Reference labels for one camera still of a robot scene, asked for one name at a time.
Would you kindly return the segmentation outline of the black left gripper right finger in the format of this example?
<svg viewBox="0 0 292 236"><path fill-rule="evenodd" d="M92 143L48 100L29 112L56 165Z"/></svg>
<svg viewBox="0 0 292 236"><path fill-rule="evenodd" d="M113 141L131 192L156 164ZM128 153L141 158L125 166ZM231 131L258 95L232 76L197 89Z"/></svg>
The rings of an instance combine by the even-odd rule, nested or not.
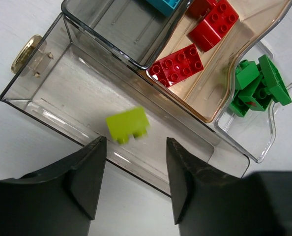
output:
<svg viewBox="0 0 292 236"><path fill-rule="evenodd" d="M292 236L292 172L229 175L166 140L175 224L182 236Z"/></svg>

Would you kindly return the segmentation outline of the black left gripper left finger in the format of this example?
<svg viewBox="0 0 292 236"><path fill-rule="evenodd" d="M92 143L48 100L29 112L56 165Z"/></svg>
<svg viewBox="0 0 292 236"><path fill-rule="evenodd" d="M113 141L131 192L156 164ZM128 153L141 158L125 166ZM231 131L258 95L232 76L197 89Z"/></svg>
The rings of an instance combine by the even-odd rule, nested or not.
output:
<svg viewBox="0 0 292 236"><path fill-rule="evenodd" d="M107 139L21 178L0 180L0 236L86 236L95 219Z"/></svg>

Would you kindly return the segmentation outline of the small green lego brick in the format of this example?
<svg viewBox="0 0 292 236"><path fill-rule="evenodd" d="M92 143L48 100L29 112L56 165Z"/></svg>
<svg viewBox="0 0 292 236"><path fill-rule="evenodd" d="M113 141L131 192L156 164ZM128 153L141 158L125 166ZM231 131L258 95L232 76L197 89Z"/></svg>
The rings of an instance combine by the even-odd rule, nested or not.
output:
<svg viewBox="0 0 292 236"><path fill-rule="evenodd" d="M263 75L259 75L247 87L239 92L241 99L251 110L264 112L272 101L272 95L266 93Z"/></svg>

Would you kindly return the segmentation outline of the lime lego brick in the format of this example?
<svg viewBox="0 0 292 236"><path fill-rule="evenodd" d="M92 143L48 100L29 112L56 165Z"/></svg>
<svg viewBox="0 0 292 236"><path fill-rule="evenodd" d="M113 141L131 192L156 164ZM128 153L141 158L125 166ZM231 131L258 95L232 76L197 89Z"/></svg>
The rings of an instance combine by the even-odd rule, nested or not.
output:
<svg viewBox="0 0 292 236"><path fill-rule="evenodd" d="M120 145L128 143L131 136L136 139L147 135L150 126L143 107L109 116L106 124L112 139Z"/></svg>

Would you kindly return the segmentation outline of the small red lego brick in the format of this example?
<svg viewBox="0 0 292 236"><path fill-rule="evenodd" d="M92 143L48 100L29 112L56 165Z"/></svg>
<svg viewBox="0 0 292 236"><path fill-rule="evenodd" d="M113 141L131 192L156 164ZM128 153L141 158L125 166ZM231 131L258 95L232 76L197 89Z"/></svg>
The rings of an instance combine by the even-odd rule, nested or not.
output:
<svg viewBox="0 0 292 236"><path fill-rule="evenodd" d="M210 12L216 5L216 0L194 0L186 14L193 18L200 18Z"/></svg>

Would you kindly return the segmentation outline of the long cyan lego brick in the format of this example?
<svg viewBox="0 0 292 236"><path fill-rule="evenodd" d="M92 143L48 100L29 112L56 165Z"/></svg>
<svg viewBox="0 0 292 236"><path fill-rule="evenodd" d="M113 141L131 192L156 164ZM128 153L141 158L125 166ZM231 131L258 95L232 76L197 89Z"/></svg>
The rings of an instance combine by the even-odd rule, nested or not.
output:
<svg viewBox="0 0 292 236"><path fill-rule="evenodd" d="M146 0L146 1L166 17L169 17L180 3L180 0Z"/></svg>

